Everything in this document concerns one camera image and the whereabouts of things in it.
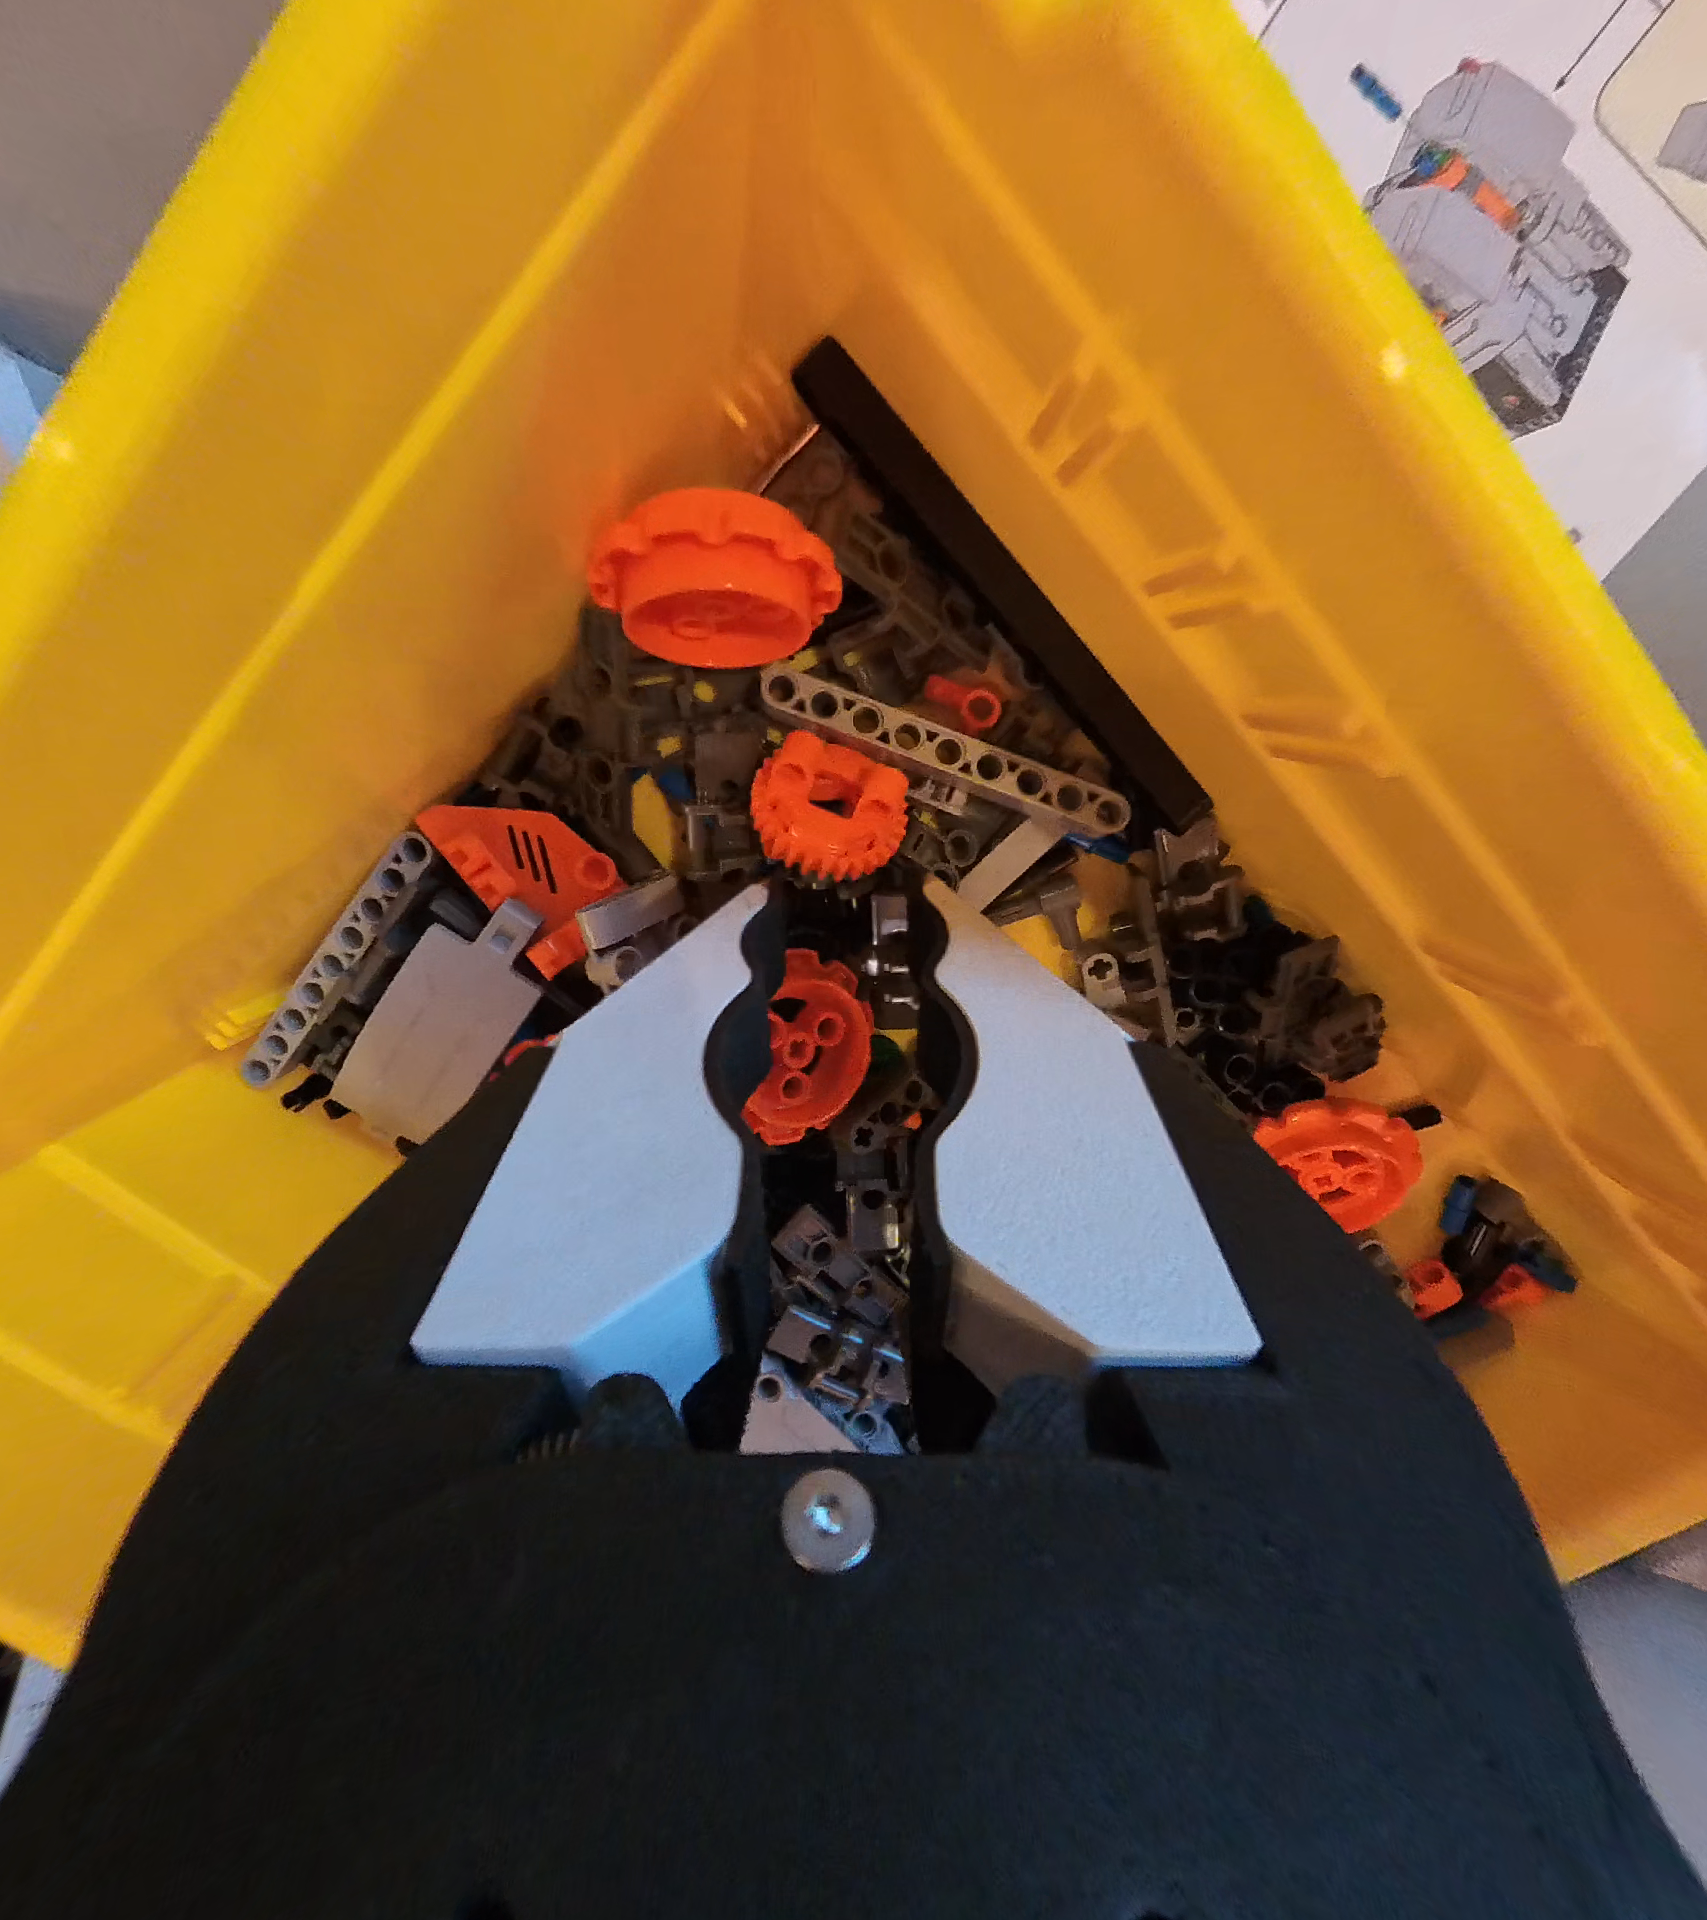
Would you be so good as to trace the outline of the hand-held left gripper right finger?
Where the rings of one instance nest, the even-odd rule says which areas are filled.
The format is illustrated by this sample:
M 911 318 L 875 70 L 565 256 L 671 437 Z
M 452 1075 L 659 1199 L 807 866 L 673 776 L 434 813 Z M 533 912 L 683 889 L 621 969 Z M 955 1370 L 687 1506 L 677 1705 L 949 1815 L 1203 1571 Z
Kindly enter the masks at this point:
M 1229 1366 L 1259 1339 L 1121 1029 L 939 881 L 935 967 L 975 1048 L 933 1141 L 949 1350 L 989 1388 Z

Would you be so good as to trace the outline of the short grey holed beam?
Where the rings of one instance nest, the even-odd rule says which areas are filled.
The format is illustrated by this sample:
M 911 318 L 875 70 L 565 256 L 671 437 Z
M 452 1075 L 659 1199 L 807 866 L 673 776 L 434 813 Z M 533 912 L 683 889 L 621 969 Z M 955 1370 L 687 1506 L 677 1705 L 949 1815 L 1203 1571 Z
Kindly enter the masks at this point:
M 324 1053 L 330 1020 L 352 991 L 372 976 L 388 934 L 432 877 L 434 858 L 434 846 L 420 828 L 404 830 L 388 846 L 246 1054 L 242 1081 L 250 1089 L 272 1089 Z

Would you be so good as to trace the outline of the light grey curved panel piece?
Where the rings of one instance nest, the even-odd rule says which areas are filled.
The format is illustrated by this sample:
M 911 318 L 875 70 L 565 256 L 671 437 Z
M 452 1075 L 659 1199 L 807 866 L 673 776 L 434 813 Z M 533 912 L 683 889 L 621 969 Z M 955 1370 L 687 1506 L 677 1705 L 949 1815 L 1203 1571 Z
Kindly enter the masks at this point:
M 543 996 L 515 969 L 537 917 L 505 900 L 474 941 L 430 925 L 348 1051 L 332 1101 L 380 1141 L 430 1141 Z

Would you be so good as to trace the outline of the pile of building block pieces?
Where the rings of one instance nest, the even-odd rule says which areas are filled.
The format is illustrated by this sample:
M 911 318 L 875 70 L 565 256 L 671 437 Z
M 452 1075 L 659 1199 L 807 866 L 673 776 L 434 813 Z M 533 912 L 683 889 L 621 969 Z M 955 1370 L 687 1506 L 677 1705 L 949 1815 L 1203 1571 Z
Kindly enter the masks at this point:
M 1029 579 L 865 373 L 821 342 L 797 375 L 801 401 L 823 411 L 771 471 L 767 499 L 833 549 L 847 607 L 825 620 L 825 646 L 789 667 L 949 728 L 919 699 L 927 674 L 989 683 L 1005 712 L 977 740 L 1119 792 L 1129 828 L 1087 844 L 951 786 L 911 783 L 907 833 L 885 866 L 851 881 L 801 877 L 763 852 L 749 802 L 785 736 L 811 730 L 769 720 L 763 668 L 707 683 L 657 664 L 595 605 L 579 613 L 561 678 L 444 805 L 547 810 L 625 883 L 577 911 L 581 963 L 545 979 L 529 947 L 519 957 L 515 969 L 543 996 L 488 1079 L 551 1044 L 577 1005 L 623 988 L 751 881 L 789 879 L 801 892 L 787 944 L 853 973 L 873 1034 L 847 1109 L 799 1143 L 765 1145 L 777 1168 L 771 1194 L 795 1202 L 769 1228 L 771 1321 L 743 1448 L 897 1455 L 925 1432 L 909 1412 L 913 1152 L 945 1098 L 923 1070 L 907 953 L 913 887 L 937 881 L 1003 930 L 1047 921 L 1069 982 L 1131 1041 L 1183 1054 L 1249 1129 L 1297 1103 L 1353 1098 L 1349 1084 L 1377 1064 L 1387 1024 L 1379 999 L 1343 980 L 1333 938 L 1277 921 L 1247 892 L 1189 774 L 1111 776 L 1101 745 L 1071 732 L 1075 711 L 1057 705 L 1055 667 L 1085 648 L 1051 610 L 1035 625 L 1037 658 L 1003 646 L 989 620 L 999 607 L 979 605 L 975 591 L 1031 599 Z M 472 943 L 494 914 L 434 855 L 372 976 L 330 1020 L 324 1053 L 268 1087 L 290 1112 L 318 1106 L 360 1120 L 332 1101 L 334 1082 L 412 947 L 432 925 Z M 1441 1253 L 1403 1271 L 1375 1227 L 1349 1232 L 1437 1339 L 1573 1291 L 1559 1251 L 1497 1180 L 1455 1178 L 1439 1221 Z

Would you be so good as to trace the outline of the orange crown gear piece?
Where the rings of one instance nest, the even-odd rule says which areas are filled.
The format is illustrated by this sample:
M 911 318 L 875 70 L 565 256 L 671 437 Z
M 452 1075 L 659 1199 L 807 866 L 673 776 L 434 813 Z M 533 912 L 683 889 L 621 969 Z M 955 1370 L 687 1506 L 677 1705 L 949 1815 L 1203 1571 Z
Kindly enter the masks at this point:
M 851 747 L 789 732 L 759 769 L 749 810 L 771 862 L 811 881 L 849 883 L 899 851 L 909 778 Z

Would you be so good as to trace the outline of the yellow plastic bin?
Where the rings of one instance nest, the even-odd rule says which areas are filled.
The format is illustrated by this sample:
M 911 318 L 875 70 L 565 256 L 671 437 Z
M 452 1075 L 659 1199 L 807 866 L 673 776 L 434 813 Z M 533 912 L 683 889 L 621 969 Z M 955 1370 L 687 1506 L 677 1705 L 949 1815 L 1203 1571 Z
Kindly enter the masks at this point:
M 1707 1521 L 1707 754 L 1231 9 L 294 5 L 0 482 L 2 1644 L 394 1164 L 242 1043 L 821 337 L 1571 1255 L 1555 1567 Z

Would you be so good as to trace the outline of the large orange wheel hub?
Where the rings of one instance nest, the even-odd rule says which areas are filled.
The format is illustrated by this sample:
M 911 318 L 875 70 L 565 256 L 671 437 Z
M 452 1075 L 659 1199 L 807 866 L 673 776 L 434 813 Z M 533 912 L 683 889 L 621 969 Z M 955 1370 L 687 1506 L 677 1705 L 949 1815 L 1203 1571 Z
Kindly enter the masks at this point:
M 655 492 L 593 546 L 585 587 L 653 658 L 701 670 L 787 661 L 839 608 L 829 546 L 773 499 Z

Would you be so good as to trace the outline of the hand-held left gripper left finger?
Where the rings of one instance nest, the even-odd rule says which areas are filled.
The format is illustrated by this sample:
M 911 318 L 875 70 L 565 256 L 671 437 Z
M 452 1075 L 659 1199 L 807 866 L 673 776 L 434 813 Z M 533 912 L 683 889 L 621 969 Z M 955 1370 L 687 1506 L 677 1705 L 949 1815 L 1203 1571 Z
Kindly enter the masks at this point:
M 549 1051 L 414 1331 L 418 1361 L 689 1388 L 721 1358 L 711 1277 L 741 1146 L 705 1048 L 747 988 L 741 941 L 767 905 L 749 885 Z

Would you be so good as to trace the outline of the orange toothed wheel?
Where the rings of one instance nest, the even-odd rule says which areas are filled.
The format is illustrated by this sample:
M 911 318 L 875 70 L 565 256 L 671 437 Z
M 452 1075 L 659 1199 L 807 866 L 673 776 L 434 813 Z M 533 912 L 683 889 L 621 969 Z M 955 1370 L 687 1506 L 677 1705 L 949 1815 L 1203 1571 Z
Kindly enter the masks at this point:
M 829 1129 L 859 1092 L 873 1020 L 853 973 L 791 947 L 769 1003 L 769 1072 L 745 1101 L 749 1130 L 769 1146 Z
M 1297 1103 L 1251 1139 L 1345 1234 L 1381 1225 L 1423 1173 L 1415 1129 L 1357 1098 Z

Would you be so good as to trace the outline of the long light grey holed beam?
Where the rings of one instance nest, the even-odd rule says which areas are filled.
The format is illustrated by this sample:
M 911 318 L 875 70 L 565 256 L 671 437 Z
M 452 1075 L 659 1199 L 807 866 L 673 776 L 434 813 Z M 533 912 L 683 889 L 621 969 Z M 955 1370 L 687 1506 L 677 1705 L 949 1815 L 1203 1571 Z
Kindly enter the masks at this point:
M 1049 825 L 1081 844 L 1123 835 L 1131 825 L 1131 805 L 1109 786 L 975 740 L 789 664 L 765 667 L 759 694 L 769 720 L 783 728 L 811 730 L 905 772 L 911 784 L 961 791 Z

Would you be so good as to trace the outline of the instruction booklet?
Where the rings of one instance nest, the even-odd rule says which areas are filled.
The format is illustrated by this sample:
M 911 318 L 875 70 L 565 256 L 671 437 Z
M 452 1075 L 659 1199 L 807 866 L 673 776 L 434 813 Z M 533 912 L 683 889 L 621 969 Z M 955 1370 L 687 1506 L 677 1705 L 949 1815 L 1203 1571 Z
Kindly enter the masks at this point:
M 1243 2 L 1595 575 L 1707 469 L 1707 2 Z

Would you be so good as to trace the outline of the orange panel piece black stripes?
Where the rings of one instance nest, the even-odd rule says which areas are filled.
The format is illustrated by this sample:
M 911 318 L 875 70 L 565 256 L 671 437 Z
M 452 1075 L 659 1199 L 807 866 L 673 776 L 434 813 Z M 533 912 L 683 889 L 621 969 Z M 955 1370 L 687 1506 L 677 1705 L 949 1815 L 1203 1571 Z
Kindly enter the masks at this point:
M 434 805 L 416 827 L 488 912 L 505 900 L 533 912 L 537 930 L 527 959 L 547 980 L 585 957 L 577 911 L 625 885 L 607 855 L 547 810 Z

